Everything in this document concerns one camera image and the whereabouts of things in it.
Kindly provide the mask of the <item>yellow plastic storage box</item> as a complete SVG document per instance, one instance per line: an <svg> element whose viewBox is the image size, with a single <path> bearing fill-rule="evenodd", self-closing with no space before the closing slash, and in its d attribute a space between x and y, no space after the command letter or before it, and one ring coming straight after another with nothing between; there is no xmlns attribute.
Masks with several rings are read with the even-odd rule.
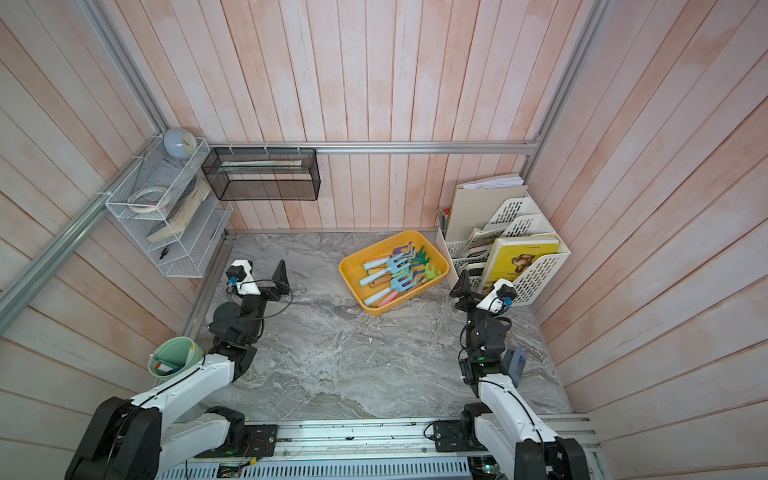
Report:
<svg viewBox="0 0 768 480"><path fill-rule="evenodd" d="M363 310L378 316L437 285L450 267L424 235L407 230L347 256L339 272Z"/></svg>

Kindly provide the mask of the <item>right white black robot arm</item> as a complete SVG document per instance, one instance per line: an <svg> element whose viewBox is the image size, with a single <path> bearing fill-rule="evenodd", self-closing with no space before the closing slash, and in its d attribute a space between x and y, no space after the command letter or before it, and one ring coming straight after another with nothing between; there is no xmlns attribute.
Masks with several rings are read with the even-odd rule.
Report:
<svg viewBox="0 0 768 480"><path fill-rule="evenodd" d="M503 315L515 289L497 284L483 296L464 272L450 296L466 313L458 363L477 401L457 420L431 422L424 436L439 452L488 451L508 479L588 479L583 447L547 426L517 390L527 356L506 347L511 320Z"/></svg>

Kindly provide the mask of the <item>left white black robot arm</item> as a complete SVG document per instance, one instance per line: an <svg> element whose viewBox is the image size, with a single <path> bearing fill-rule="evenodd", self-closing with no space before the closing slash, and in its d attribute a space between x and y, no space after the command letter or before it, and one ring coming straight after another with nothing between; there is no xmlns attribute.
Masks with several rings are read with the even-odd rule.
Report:
<svg viewBox="0 0 768 480"><path fill-rule="evenodd" d="M271 277L255 279L250 260L226 271L237 301L219 305L208 329L213 347L179 368L165 383L131 398L102 402L87 426L64 474L67 479L154 479L200 454L238 460L254 446L242 413L211 407L194 420L180 417L201 400L238 380L250 368L268 319L266 306L291 297L287 266L279 261Z"/></svg>

